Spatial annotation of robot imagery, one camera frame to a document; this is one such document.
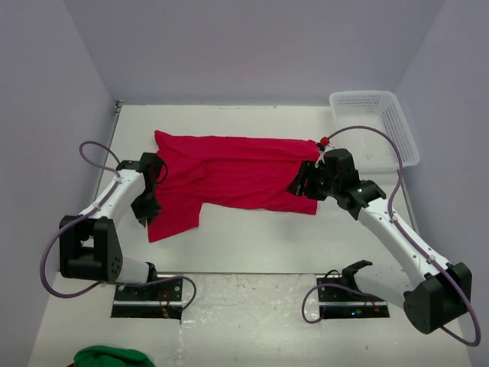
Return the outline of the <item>red t shirt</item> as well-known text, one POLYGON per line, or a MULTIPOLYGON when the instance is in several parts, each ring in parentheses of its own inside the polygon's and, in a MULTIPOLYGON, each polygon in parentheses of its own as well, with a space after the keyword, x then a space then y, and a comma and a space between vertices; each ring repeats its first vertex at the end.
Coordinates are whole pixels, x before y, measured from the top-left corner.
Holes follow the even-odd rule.
POLYGON ((316 161, 312 140, 179 136, 155 131, 166 163, 155 197, 161 206, 150 242, 196 228, 202 205, 314 215, 317 203, 287 192, 303 161, 316 161))

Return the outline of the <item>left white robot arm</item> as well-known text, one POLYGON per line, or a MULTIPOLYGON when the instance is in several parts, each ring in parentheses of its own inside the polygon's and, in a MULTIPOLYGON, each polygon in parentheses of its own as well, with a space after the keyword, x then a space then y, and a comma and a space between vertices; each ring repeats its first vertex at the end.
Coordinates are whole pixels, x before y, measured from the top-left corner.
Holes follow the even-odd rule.
POLYGON ((60 272, 65 278, 100 283, 131 284, 142 300, 159 290, 155 265, 123 256, 117 226, 127 211, 144 227, 161 210, 156 187, 167 168, 155 153, 144 152, 138 161, 121 161, 110 186, 77 216, 60 221, 60 272))

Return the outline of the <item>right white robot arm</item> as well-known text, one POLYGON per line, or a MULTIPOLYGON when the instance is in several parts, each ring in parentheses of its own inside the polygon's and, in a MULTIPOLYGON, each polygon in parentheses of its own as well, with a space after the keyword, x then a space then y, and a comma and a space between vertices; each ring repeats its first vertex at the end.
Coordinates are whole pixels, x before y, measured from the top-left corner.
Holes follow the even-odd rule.
POLYGON ((360 178, 348 150, 327 150, 317 161, 303 161, 287 190, 311 200, 334 199, 377 237, 406 272, 410 286, 405 291, 376 289, 374 294, 389 302, 399 298, 418 331, 429 334, 466 313, 474 315, 469 268, 452 264, 422 240, 393 208, 393 197, 360 178))

